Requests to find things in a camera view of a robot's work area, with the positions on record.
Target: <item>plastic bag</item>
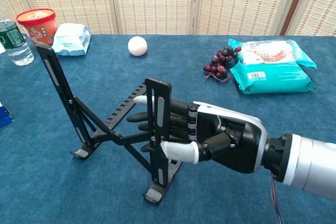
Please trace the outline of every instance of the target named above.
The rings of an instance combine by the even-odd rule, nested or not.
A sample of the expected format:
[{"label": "plastic bag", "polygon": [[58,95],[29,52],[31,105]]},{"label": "plastic bag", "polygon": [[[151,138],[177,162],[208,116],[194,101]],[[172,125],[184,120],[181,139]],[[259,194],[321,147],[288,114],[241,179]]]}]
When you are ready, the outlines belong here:
[{"label": "plastic bag", "polygon": [[317,70],[315,62],[293,40],[263,40],[228,44],[241,47],[231,69],[245,94],[307,92],[315,88],[300,66]]},{"label": "plastic bag", "polygon": [[91,39],[89,28],[81,24],[61,24],[55,34],[53,50],[56,55],[86,55]]}]

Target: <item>wire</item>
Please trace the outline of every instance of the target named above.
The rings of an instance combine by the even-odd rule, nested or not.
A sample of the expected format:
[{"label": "wire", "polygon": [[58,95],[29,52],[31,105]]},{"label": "wire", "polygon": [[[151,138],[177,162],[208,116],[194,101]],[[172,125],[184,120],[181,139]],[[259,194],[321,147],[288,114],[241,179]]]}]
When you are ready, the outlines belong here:
[{"label": "wire", "polygon": [[275,208],[275,212],[277,213],[279,223],[284,224],[283,221],[282,221],[279,206],[278,206],[277,191],[276,191],[276,187],[275,187],[275,180],[273,178],[273,174],[272,174],[270,191],[271,191],[272,202],[273,202],[273,205],[274,205],[274,208]]}]

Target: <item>green bottle label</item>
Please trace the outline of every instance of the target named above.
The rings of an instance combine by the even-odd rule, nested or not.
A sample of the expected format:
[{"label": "green bottle label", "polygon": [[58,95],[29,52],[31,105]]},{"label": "green bottle label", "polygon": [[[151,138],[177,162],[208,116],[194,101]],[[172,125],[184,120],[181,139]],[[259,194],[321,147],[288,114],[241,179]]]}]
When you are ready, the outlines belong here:
[{"label": "green bottle label", "polygon": [[5,49],[17,48],[26,42],[16,24],[7,27],[6,30],[0,31],[0,42]]}]

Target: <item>blue box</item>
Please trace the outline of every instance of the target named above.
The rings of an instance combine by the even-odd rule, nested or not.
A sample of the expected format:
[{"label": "blue box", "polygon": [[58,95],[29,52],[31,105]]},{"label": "blue box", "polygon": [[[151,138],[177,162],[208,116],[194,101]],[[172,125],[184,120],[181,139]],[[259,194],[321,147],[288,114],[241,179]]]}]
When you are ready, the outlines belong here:
[{"label": "blue box", "polygon": [[0,102],[0,128],[13,122],[10,112]]}]

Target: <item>white package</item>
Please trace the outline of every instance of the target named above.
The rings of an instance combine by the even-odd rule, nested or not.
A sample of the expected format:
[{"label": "white package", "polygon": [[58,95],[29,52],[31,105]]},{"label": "white package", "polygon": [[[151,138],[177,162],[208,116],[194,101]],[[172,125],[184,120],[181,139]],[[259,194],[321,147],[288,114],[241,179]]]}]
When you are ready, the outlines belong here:
[{"label": "white package", "polygon": [[89,28],[85,25],[61,24],[54,37],[53,50],[56,55],[86,55],[91,39]]}]

